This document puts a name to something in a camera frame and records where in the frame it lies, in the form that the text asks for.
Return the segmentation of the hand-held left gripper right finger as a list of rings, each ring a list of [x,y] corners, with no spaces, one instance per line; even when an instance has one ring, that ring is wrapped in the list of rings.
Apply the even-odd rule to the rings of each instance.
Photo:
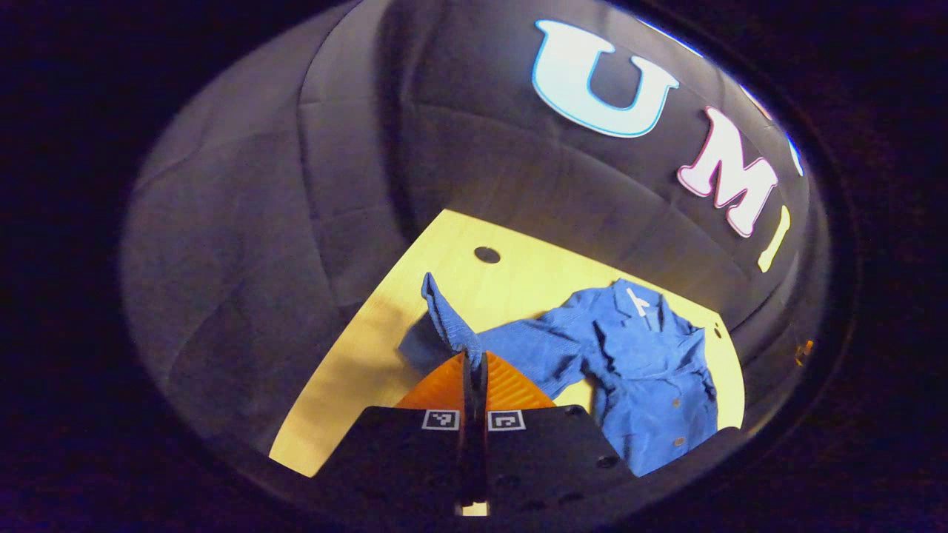
[[[556,405],[493,353],[481,359],[481,376],[488,516],[562,509],[636,479],[582,405]]]

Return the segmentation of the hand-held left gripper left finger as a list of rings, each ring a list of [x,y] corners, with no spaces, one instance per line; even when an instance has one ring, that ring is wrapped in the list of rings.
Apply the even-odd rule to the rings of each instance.
[[[451,516],[476,500],[476,371],[454,355],[394,407],[368,407],[315,476],[342,512]]]

